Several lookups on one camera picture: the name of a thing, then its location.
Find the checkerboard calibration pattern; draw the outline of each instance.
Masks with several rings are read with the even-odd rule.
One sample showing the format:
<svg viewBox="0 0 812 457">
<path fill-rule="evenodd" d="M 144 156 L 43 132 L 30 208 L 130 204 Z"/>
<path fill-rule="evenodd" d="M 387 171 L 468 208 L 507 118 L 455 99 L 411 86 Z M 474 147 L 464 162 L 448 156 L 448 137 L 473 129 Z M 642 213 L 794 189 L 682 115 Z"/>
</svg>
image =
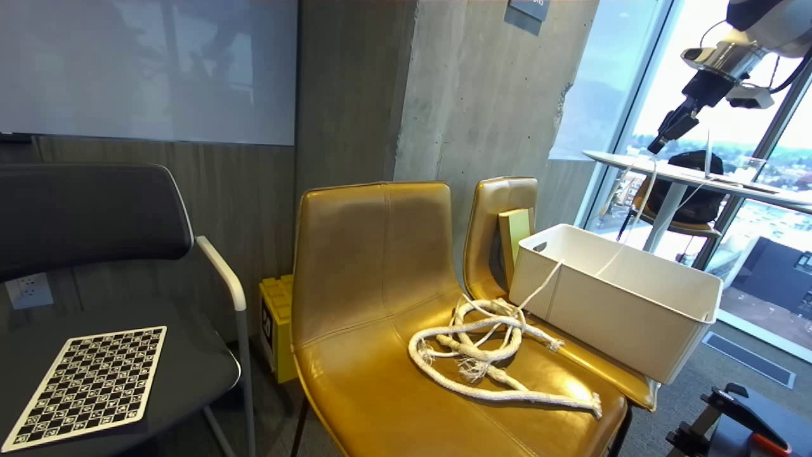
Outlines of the checkerboard calibration pattern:
<svg viewBox="0 0 812 457">
<path fill-rule="evenodd" d="M 155 325 L 69 337 L 10 429 L 4 452 L 141 423 L 166 334 L 166 325 Z"/>
</svg>

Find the chair backrest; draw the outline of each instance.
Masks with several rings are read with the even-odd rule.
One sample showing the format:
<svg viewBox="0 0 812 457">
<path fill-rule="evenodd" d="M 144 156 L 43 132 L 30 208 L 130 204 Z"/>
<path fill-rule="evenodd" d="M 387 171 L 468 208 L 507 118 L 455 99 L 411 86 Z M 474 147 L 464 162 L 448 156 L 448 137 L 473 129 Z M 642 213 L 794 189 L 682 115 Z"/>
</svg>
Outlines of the chair backrest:
<svg viewBox="0 0 812 457">
<path fill-rule="evenodd" d="M 536 178 L 488 178 L 478 183 L 464 250 L 464 284 L 473 297 L 506 297 L 500 213 L 536 208 Z"/>
<path fill-rule="evenodd" d="M 161 165 L 4 165 L 0 283 L 95 263 L 177 260 L 194 246 Z"/>
<path fill-rule="evenodd" d="M 443 183 L 375 183 L 303 195 L 294 349 L 462 294 L 451 266 L 451 202 Z"/>
<path fill-rule="evenodd" d="M 668 162 L 677 169 L 705 171 L 705 156 L 709 156 L 705 151 L 691 151 L 691 153 L 672 156 Z M 711 153 L 711 174 L 723 175 L 723 171 L 727 171 L 723 161 Z M 656 183 L 652 195 L 647 202 L 647 212 L 656 212 L 656 213 L 659 212 L 668 186 L 671 186 L 668 180 Z M 717 221 L 723 199 L 727 193 L 719 193 L 719 191 L 696 193 L 696 186 L 691 186 L 676 213 L 676 221 L 682 221 L 682 223 Z"/>
</svg>

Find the white plastic bin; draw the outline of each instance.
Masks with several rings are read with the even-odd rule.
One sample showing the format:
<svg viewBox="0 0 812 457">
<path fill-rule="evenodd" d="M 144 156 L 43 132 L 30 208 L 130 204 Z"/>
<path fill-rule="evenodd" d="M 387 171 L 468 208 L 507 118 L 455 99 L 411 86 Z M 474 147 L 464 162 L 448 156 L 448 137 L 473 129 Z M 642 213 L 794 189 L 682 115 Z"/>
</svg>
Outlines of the white plastic bin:
<svg viewBox="0 0 812 457">
<path fill-rule="evenodd" d="M 717 322 L 722 288 L 699 269 L 554 227 L 521 241 L 510 301 L 528 301 L 528 313 L 671 383 Z"/>
</svg>

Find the robotic arm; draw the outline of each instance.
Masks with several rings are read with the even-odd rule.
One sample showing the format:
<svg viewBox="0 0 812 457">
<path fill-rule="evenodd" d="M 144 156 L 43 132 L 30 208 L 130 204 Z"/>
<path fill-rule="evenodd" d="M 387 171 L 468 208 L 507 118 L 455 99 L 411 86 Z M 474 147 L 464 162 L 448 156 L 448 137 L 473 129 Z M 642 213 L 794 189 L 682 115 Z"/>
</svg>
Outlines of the robotic arm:
<svg viewBox="0 0 812 457">
<path fill-rule="evenodd" d="M 812 4 L 809 0 L 732 0 L 727 21 L 734 30 L 717 48 L 687 48 L 682 61 L 699 73 L 682 89 L 685 101 L 668 111 L 649 153 L 699 124 L 703 108 L 728 99 L 734 108 L 769 108 L 769 92 L 748 84 L 748 71 L 766 56 L 812 56 Z"/>
</svg>

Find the white table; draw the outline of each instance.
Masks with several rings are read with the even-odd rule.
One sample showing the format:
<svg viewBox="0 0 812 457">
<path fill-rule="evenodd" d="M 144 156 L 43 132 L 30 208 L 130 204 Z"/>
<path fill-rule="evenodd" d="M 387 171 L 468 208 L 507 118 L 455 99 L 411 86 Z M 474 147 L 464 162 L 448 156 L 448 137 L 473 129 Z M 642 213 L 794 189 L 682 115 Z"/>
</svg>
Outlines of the white table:
<svg viewBox="0 0 812 457">
<path fill-rule="evenodd" d="M 680 202 L 687 191 L 687 186 L 700 186 L 703 191 L 723 191 L 744 199 L 757 199 L 772 205 L 812 213 L 812 195 L 809 193 L 789 193 L 769 186 L 753 186 L 753 183 L 742 183 L 728 175 L 714 175 L 703 171 L 691 171 L 691 169 L 676 169 L 668 165 L 663 157 L 656 156 L 611 156 L 611 153 L 585 153 L 592 161 L 609 165 L 609 169 L 621 169 L 621 171 L 634 171 L 644 175 L 658 175 L 663 180 L 671 180 L 671 189 L 666 193 L 666 202 L 658 212 L 658 219 L 652 223 L 652 232 L 644 241 L 644 252 L 656 252 L 663 235 L 668 232 L 671 221 L 676 219 Z"/>
</svg>

